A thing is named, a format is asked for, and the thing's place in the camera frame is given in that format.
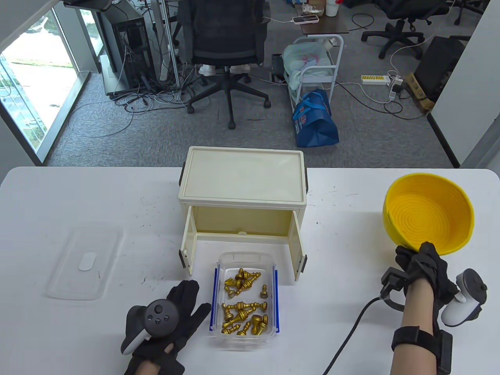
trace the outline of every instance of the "cabinet lid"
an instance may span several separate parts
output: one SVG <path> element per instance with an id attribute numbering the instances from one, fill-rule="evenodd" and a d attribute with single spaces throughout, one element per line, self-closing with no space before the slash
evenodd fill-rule
<path id="1" fill-rule="evenodd" d="M 185 203 L 306 205 L 302 151 L 192 146 L 179 199 Z"/>

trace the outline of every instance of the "cream plastic cabinet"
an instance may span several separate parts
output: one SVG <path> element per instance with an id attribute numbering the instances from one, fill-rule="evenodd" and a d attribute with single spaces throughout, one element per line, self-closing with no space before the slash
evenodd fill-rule
<path id="1" fill-rule="evenodd" d="M 302 151 L 192 146 L 179 185 L 186 214 L 179 256 L 190 275 L 201 240 L 288 244 L 299 279 L 307 261 Z"/>

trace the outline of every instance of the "smartphone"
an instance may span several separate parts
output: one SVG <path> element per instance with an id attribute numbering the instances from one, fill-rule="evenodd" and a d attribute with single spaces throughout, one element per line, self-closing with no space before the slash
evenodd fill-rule
<path id="1" fill-rule="evenodd" d="M 302 25 L 302 24 L 316 24 L 320 21 L 317 15 L 301 15 L 298 17 L 293 17 L 291 19 L 294 24 Z"/>

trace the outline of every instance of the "white shoe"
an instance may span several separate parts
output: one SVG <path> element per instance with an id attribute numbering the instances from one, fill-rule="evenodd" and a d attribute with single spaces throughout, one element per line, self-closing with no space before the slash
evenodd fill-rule
<path id="1" fill-rule="evenodd" d="M 229 72 L 232 74 L 248 74 L 250 73 L 250 65 L 235 65 L 229 68 Z"/>
<path id="2" fill-rule="evenodd" d="M 205 77 L 215 76 L 216 75 L 216 67 L 213 65 L 203 64 L 198 71 L 201 75 Z"/>

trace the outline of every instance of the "black glove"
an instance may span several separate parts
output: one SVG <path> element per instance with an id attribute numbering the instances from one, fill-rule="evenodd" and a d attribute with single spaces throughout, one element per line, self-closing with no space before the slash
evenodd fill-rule
<path id="1" fill-rule="evenodd" d="M 177 354 L 186 346 L 186 342 L 212 310 L 210 303 L 202 303 L 191 315 L 199 290 L 200 286 L 194 280 L 181 281 L 179 285 L 170 290 L 166 299 L 172 301 L 179 310 L 177 327 L 165 337 L 152 337 L 149 340 L 144 340 L 133 351 L 125 375 L 134 375 L 144 360 L 159 365 L 161 367 L 160 375 L 182 375 L 184 373 L 184 366 L 176 360 Z M 170 344 L 173 344 L 173 349 L 167 354 L 165 348 Z"/>
<path id="2" fill-rule="evenodd" d="M 457 286 L 448 279 L 448 263 L 440 258 L 430 242 L 422 243 L 420 252 L 398 246 L 396 263 L 408 274 L 409 284 L 418 279 L 427 279 L 432 286 L 436 301 L 440 304 L 448 304 L 458 292 Z"/>

